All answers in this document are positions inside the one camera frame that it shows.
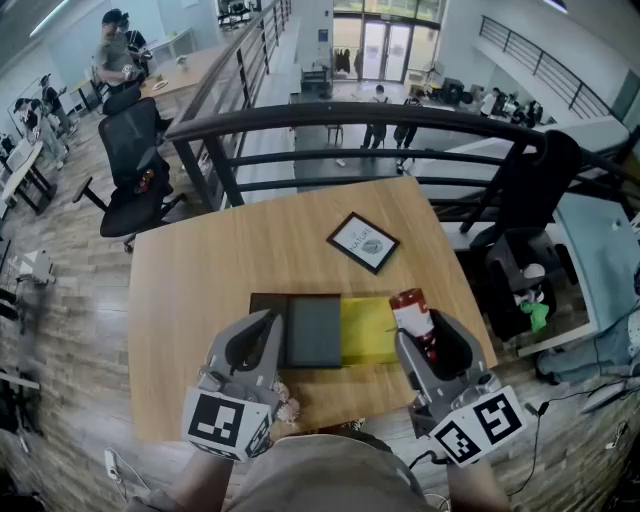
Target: desk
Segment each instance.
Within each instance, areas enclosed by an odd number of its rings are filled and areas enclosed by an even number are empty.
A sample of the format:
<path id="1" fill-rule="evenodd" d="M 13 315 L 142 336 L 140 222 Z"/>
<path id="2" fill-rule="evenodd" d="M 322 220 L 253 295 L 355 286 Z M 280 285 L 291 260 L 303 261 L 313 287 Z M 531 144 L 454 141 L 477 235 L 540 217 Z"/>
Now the desk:
<path id="1" fill-rule="evenodd" d="M 178 32 L 174 37 L 165 36 L 161 37 L 160 39 L 156 39 L 155 41 L 151 41 L 149 44 L 147 44 L 146 49 L 152 52 L 157 52 L 158 50 L 168 48 L 169 53 L 171 54 L 171 58 L 173 60 L 176 60 L 176 57 L 178 55 L 176 54 L 175 44 L 186 35 L 191 36 L 191 51 L 195 51 L 196 41 L 193 38 L 193 30 L 191 30 L 191 28 Z"/>
<path id="2" fill-rule="evenodd" d="M 633 274 L 640 263 L 640 246 L 618 203 L 565 194 L 553 218 L 578 276 L 589 321 L 560 336 L 524 347 L 518 350 L 519 356 L 600 333 L 628 313 L 637 299 Z M 614 229 L 616 221 L 620 226 Z"/>
<path id="3" fill-rule="evenodd" d="M 222 53 L 222 48 L 211 48 L 187 55 L 187 68 L 183 69 L 170 60 L 162 63 L 140 87 L 143 98 L 160 98 L 167 94 L 181 92 L 194 87 L 200 82 L 214 61 Z M 153 90 L 156 84 L 156 76 L 162 75 L 167 80 L 167 85 L 157 91 Z"/>
<path id="4" fill-rule="evenodd" d="M 7 200 L 17 192 L 17 194 L 24 199 L 25 203 L 27 203 L 34 212 L 36 212 L 36 215 L 40 215 L 46 210 L 49 203 L 53 200 L 53 196 L 55 196 L 57 188 L 55 185 L 51 185 L 45 177 L 40 174 L 40 171 L 38 171 L 38 168 L 35 166 L 36 159 L 40 156 L 41 152 L 42 141 L 38 141 L 33 146 L 31 154 L 25 163 L 18 167 L 18 169 L 9 176 L 9 179 L 4 186 L 4 190 L 2 191 L 2 200 L 4 202 L 7 202 Z M 38 205 L 29 199 L 29 196 L 27 196 L 27 194 L 20 188 L 20 184 L 25 178 L 29 178 L 31 183 L 33 183 L 42 194 L 42 199 L 38 202 Z"/>
<path id="5" fill-rule="evenodd" d="M 400 240 L 376 276 L 325 240 L 355 211 Z M 187 387 L 253 292 L 391 296 L 421 287 L 496 364 L 482 317 L 433 209 L 411 177 L 240 206 L 138 235 L 129 288 L 132 413 L 145 441 L 180 439 Z M 415 397 L 399 364 L 281 372 L 302 430 L 370 417 Z M 275 437 L 287 433 L 274 427 Z"/>

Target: ceiling light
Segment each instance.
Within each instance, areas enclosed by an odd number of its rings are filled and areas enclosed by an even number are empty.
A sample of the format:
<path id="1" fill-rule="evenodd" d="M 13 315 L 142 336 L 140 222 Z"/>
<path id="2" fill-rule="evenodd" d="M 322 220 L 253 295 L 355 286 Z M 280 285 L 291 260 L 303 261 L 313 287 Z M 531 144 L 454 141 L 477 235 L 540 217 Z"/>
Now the ceiling light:
<path id="1" fill-rule="evenodd" d="M 558 9 L 560 12 L 564 14 L 568 14 L 567 6 L 564 3 L 564 0 L 543 0 L 545 4 L 549 4 L 554 9 Z"/>
<path id="2" fill-rule="evenodd" d="M 58 12 L 60 11 L 60 9 L 62 9 L 65 4 L 69 2 L 69 0 L 63 0 L 62 3 L 60 3 L 60 5 L 58 5 L 53 11 L 51 11 L 47 17 L 45 19 L 43 19 L 36 28 L 33 29 L 33 32 L 31 32 L 31 34 L 29 34 L 29 37 L 33 37 L 35 34 L 37 34 L 40 29 L 42 27 L 44 27 L 46 25 L 46 23 L 51 20 L 51 18 L 53 18 L 56 14 L 58 14 Z"/>

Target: doorway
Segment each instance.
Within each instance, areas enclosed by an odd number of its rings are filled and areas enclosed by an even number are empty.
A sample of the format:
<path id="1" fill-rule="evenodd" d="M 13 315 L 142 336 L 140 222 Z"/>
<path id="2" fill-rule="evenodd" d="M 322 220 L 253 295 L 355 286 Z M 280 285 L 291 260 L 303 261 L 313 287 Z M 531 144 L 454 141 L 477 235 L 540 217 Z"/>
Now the doorway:
<path id="1" fill-rule="evenodd" d="M 364 31 L 365 80 L 403 82 L 411 27 L 398 23 L 367 21 Z"/>

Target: person's arm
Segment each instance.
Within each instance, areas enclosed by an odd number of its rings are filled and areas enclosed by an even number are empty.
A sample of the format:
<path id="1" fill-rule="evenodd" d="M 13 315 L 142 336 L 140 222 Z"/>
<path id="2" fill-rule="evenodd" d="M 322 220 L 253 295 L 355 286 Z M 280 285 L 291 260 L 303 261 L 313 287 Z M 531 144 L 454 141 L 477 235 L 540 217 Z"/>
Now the person's arm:
<path id="1" fill-rule="evenodd" d="M 232 460 L 198 450 L 167 490 L 167 495 L 184 512 L 219 512 L 232 469 Z"/>
<path id="2" fill-rule="evenodd" d="M 451 510 L 456 512 L 509 512 L 509 500 L 486 458 L 466 468 L 447 466 Z"/>

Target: framed picture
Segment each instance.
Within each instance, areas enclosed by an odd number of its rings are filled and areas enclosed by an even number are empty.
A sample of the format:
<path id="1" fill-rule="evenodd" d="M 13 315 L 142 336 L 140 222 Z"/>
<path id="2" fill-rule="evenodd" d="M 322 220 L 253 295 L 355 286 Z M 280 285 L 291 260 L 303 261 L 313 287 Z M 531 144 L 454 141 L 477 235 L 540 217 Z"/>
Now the framed picture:
<path id="1" fill-rule="evenodd" d="M 377 274 L 400 242 L 355 212 L 329 235 L 327 242 Z"/>

